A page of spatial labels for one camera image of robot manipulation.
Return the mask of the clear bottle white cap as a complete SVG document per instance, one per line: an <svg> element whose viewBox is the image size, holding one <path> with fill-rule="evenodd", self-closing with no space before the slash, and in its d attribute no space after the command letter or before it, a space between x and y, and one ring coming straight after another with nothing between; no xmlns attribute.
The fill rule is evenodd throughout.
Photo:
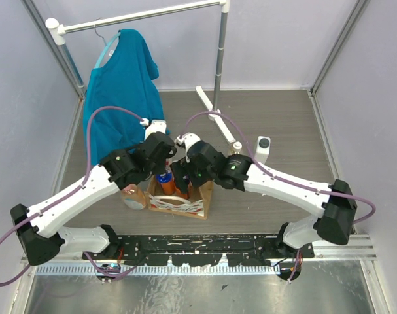
<svg viewBox="0 0 397 314"><path fill-rule="evenodd" d="M229 144L228 155L241 154L243 145L240 141L234 141Z"/></svg>

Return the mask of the dark blue pump bottle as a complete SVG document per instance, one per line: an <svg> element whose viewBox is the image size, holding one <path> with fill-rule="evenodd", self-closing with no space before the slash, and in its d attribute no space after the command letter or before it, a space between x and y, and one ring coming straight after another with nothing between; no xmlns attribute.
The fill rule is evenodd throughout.
<svg viewBox="0 0 397 314"><path fill-rule="evenodd" d="M178 197L186 200L190 197L190 180L187 176L175 181L175 192Z"/></svg>

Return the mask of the pink cap bottle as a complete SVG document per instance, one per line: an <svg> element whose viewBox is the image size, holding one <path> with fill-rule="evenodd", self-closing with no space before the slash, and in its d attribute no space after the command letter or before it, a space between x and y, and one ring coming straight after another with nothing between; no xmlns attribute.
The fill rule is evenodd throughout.
<svg viewBox="0 0 397 314"><path fill-rule="evenodd" d="M140 211L147 207L145 195L136 184L129 184L121 191L122 201L130 209Z"/></svg>

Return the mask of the white bottle grey cap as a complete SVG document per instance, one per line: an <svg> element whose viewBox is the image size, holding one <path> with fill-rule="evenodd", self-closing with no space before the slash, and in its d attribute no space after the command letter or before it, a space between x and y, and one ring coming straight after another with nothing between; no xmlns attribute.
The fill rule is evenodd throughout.
<svg viewBox="0 0 397 314"><path fill-rule="evenodd" d="M265 164L268 160L271 149L271 139L259 136L256 141L254 158L256 161Z"/></svg>

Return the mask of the white metal clothes rack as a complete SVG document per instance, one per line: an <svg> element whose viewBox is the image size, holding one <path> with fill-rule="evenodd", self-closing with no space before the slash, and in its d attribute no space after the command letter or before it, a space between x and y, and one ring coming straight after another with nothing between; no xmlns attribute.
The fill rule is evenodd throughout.
<svg viewBox="0 0 397 314"><path fill-rule="evenodd" d="M216 57L216 69L215 69L215 83L213 88L213 100L210 100L207 94L204 92L201 86L196 86L196 93L203 103L204 107L207 109L207 115L211 121L213 121L219 128L221 134L225 138L226 142L230 144L231 142L237 141L232 135L231 131L228 129L227 125L221 118L217 116L216 113L219 112L218 102L220 96L220 87L222 82L222 66L225 51L225 40L226 40L226 30L228 22L228 13L230 11L229 1L195 1L192 3L185 3L180 5L174 5L170 7L164 7L159 9L146 10L143 12L136 12L125 14L121 16L115 16L111 18L99 19L90 22L79 23L71 26L64 26L59 23L55 18L48 18L45 21L45 27L50 33L54 43L58 46L65 46L64 36L68 33L74 33L78 31L84 31L87 29L97 29L103 26L111 26L114 24L121 24L125 22L143 20L146 18L152 18L155 16L163 16L167 14L173 14L177 12L184 12L188 10L202 9L205 7L220 7L220 27L218 35L217 44L217 57Z"/></svg>

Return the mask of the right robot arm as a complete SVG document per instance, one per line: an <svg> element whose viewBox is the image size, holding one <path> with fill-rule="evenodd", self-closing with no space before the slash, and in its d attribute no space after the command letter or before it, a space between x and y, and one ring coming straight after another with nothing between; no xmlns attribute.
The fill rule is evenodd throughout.
<svg viewBox="0 0 397 314"><path fill-rule="evenodd" d="M180 190L185 189L181 179L187 176L196 188L212 181L226 190L265 194L309 213L308 217L281 226L275 248L282 257L293 258L299 249L314 241L348 244L356 202L345 181L307 181L242 154L225 156L192 133L177 137L175 143L185 151L184 158L171 164Z"/></svg>

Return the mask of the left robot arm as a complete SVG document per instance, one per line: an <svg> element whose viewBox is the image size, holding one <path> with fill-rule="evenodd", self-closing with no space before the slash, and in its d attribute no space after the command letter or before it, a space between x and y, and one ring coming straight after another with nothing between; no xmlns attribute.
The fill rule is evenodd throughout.
<svg viewBox="0 0 397 314"><path fill-rule="evenodd" d="M65 224L99 200L163 173L166 160L175 152L169 136L152 133L134 147L112 151L90 170L88 177L50 199L31 207L13 207L10 214L29 264L38 266L59 254L78 252L105 259L116 257L120 240L111 226L67 228Z"/></svg>

